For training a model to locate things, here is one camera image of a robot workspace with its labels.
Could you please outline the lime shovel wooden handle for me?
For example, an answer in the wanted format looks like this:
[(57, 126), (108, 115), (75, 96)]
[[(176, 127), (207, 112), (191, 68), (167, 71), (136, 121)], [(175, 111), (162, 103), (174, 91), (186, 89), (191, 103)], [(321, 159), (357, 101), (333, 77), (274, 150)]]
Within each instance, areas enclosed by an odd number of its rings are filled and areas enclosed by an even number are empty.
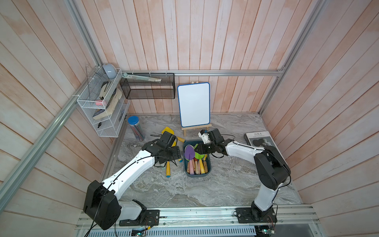
[(199, 168), (199, 162), (198, 162), (198, 160), (194, 161), (194, 166), (195, 166), (195, 173), (197, 175), (199, 175), (200, 174), (200, 168)]

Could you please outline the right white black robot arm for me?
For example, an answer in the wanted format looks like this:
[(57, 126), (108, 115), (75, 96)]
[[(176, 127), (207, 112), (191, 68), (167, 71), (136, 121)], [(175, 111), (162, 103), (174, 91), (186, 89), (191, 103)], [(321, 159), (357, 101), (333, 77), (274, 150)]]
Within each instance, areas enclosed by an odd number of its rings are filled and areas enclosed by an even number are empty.
[(258, 145), (249, 146), (238, 143), (233, 139), (224, 139), (218, 129), (201, 130), (198, 136), (202, 143), (194, 149), (199, 154), (219, 153), (224, 156), (241, 158), (256, 165), (261, 186), (258, 195), (250, 208), (236, 208), (235, 214), (238, 222), (242, 223), (270, 223), (277, 222), (273, 208), (278, 190), (285, 187), (285, 182), (291, 177), (291, 171), (286, 161), (275, 146)]

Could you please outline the purple shovel pink handle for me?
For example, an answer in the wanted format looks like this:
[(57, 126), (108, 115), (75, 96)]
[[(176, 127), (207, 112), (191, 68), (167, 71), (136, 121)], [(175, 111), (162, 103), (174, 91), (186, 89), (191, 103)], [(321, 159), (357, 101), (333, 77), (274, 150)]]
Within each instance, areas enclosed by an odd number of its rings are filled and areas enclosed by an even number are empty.
[(190, 166), (190, 175), (195, 174), (194, 157), (195, 157), (194, 147), (192, 145), (187, 145), (185, 147), (185, 159), (190, 164), (189, 165)]

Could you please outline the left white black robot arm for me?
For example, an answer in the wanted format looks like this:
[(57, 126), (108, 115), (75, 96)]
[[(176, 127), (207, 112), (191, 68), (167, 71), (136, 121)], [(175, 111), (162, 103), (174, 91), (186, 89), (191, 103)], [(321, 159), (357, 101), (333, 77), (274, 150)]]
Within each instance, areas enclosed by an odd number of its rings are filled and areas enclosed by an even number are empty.
[(92, 228), (97, 225), (107, 230), (117, 220), (145, 219), (145, 207), (140, 202), (133, 200), (130, 204), (120, 204), (119, 200), (128, 187), (156, 163), (167, 165), (181, 158), (179, 147), (173, 145), (177, 140), (175, 135), (165, 131), (159, 138), (145, 143), (138, 154), (114, 175), (89, 184), (83, 211), (92, 219)]

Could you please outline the yellow shovel wooden handle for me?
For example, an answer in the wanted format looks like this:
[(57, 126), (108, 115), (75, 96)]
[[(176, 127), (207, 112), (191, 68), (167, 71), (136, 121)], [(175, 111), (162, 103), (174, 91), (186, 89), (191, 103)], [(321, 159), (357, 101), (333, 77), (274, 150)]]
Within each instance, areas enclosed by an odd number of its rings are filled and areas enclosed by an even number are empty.
[(207, 165), (206, 159), (207, 159), (207, 155), (204, 155), (204, 157), (202, 159), (204, 174), (208, 173), (208, 165)]

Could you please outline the green trowel yellow handle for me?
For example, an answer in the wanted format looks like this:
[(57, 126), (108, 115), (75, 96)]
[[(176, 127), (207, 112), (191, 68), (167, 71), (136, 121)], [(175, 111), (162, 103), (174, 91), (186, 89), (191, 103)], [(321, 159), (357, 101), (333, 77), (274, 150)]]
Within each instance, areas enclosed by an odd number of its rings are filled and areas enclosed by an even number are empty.
[(202, 159), (203, 159), (204, 155), (201, 155), (197, 152), (195, 152), (195, 160), (198, 160), (199, 162), (199, 168), (200, 168), (200, 174), (204, 174), (204, 170), (203, 170), (203, 162), (202, 162)]

